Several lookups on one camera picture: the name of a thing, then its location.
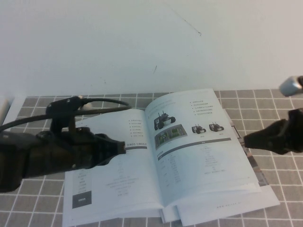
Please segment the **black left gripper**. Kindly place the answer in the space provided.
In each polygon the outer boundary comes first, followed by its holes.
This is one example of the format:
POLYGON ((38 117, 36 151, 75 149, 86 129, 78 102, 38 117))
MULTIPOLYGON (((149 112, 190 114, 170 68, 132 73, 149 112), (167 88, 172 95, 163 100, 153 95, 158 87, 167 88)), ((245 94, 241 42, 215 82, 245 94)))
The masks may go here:
POLYGON ((38 135, 41 144, 29 150, 26 177, 105 166, 116 154, 126 153, 124 141, 111 139, 102 133, 94 134, 88 127, 57 135, 46 133, 38 135))

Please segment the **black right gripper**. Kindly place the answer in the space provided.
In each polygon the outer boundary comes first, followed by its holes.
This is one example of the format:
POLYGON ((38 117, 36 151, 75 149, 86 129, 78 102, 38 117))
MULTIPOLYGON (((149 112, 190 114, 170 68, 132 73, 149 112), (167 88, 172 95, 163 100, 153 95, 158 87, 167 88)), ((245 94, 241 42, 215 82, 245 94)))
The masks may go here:
POLYGON ((284 132, 288 124, 289 144, 294 152, 303 151, 303 109, 288 112, 288 120, 282 119, 268 127, 243 137, 247 148, 269 148, 270 151, 285 155, 292 150, 285 146, 284 132))

